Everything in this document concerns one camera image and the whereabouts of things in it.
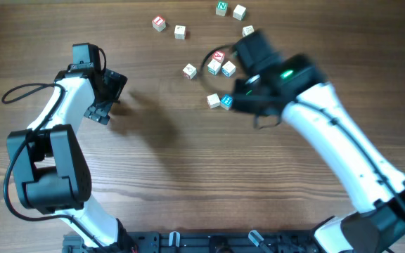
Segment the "green cube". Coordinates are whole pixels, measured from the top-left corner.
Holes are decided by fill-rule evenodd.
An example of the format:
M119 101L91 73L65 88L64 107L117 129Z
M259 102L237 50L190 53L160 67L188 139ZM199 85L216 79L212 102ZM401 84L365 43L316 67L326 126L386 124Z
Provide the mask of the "green cube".
M225 16L228 10L228 3L219 1L217 4L217 15Z

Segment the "small block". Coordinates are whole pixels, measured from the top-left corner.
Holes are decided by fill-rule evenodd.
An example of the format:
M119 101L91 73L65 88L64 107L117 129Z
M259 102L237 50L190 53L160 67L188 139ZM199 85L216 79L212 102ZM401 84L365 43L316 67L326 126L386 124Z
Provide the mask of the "small block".
M196 76L196 67L193 67L190 63L182 70L184 76L188 79L192 79Z
M250 25L250 26L243 28L242 35L247 36L249 34L252 34L253 32L254 32L254 28L252 27L252 25Z
M232 16L238 20L242 20L245 17L245 14L246 8L238 4L237 7L233 10Z
M218 94L212 94L207 96L207 103L209 104L210 109L215 108L220 105Z
M176 28L174 28L174 38L186 39L186 27L183 25L177 25Z
M225 16L228 10L228 3L219 1L217 4L216 14L220 16Z
M231 109L232 102L233 102L232 97L230 97L229 95L224 95L224 97L220 101L220 105L224 109L229 110L229 109Z
M157 16L153 19L153 27L157 31L161 32L164 28L166 28L166 26L167 26L167 23L165 22L164 18Z
M230 77L236 71L236 66L232 64L230 61L228 61L225 65L223 65L221 71L223 72L224 75Z
M212 59L216 60L219 63L223 63L225 55L226 54L223 51L216 51L212 56Z
M212 60L209 65L209 72L212 74L218 74L218 71L221 69L221 63L217 62L216 60Z

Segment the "blue cube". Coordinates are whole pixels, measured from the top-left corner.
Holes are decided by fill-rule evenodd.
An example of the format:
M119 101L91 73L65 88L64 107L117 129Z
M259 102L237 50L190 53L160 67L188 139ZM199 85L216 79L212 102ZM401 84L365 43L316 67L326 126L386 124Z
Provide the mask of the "blue cube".
M231 109L232 102L232 97L230 97L229 95L224 95L224 97L221 99L221 106L224 109L229 110Z

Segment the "brown surface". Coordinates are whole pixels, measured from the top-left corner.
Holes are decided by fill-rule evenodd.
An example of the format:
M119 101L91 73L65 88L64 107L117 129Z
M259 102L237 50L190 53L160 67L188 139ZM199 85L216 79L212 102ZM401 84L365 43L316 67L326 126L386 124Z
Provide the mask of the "brown surface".
M130 231L311 228L350 212L338 180L294 130L255 131L250 115L209 110L198 81L181 70L239 40L242 27L262 28L285 56L316 59L356 122L405 172L405 4L242 3L243 22L231 17L234 2L224 18L215 1L0 6L0 99L15 85L51 82L74 43L105 50L108 67L129 78L123 104L108 126L84 119L78 139L94 195ZM155 15L167 20L163 32L152 28ZM185 41L174 39L175 25L187 26ZM233 79L211 81L230 89ZM20 221L2 200L6 137L34 120L50 94L0 102L0 252L59 252L70 232L60 221ZM393 249L405 252L405 238Z

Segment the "wooden table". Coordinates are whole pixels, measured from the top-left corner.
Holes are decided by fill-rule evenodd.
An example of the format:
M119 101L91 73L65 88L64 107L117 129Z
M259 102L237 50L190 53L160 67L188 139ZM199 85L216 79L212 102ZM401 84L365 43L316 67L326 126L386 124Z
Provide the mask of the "wooden table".
M230 1L226 17L215 15L216 1L7 2L0 0L0 252L59 252L70 232L61 221L28 223L7 211L6 137L36 118L51 92L11 105L1 96L52 82L76 43L100 46L108 67L129 78L109 125L83 119L77 135L93 194L129 231L308 229L352 211L296 131L284 124L256 131L251 115L210 110L199 81L181 76L187 63L199 66L212 48L238 41L247 25L263 29L285 57L315 59L357 124L405 173L403 1ZM247 8L242 22L231 17L236 4ZM152 27L156 15L167 21L162 32ZM174 38L175 25L187 26L186 40ZM229 90L241 76L210 81ZM18 200L12 181L10 189ZM392 249L405 252L405 237Z

